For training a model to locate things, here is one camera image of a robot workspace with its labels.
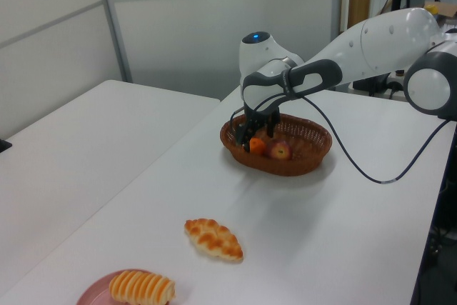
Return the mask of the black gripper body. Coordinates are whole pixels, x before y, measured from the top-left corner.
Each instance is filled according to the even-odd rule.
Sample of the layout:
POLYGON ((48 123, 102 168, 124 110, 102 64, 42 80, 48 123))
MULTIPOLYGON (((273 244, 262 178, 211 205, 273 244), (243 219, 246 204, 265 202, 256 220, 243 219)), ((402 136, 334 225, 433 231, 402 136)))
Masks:
POLYGON ((247 122, 278 123, 280 121, 280 111, 277 106, 267 106, 266 109, 257 109, 244 103, 244 113, 247 122))

